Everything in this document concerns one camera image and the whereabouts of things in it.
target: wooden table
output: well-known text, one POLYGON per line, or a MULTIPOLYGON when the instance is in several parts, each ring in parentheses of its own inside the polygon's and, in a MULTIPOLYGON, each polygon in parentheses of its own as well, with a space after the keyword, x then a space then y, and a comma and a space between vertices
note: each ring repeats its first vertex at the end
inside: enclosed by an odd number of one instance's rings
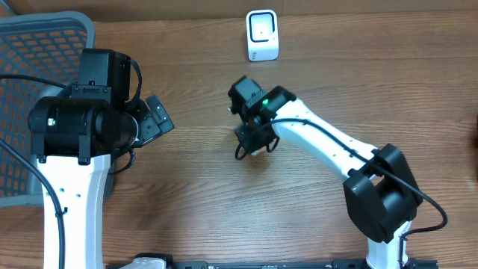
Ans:
MULTIPOLYGON (((105 261, 365 257, 341 184, 311 156, 283 142, 234 159, 240 119, 226 110, 227 91, 247 74, 293 91, 353 137, 401 148, 450 218, 410 237, 408 254, 478 267, 477 25, 475 11, 282 17, 279 59, 250 63, 244 19, 96 23, 96 47, 137 60, 143 97, 158 95, 176 125, 118 176, 104 207, 105 261)), ((40 268, 42 209, 3 208, 0 219, 0 266, 40 268)), ((439 221, 424 203, 413 227, 439 221)))

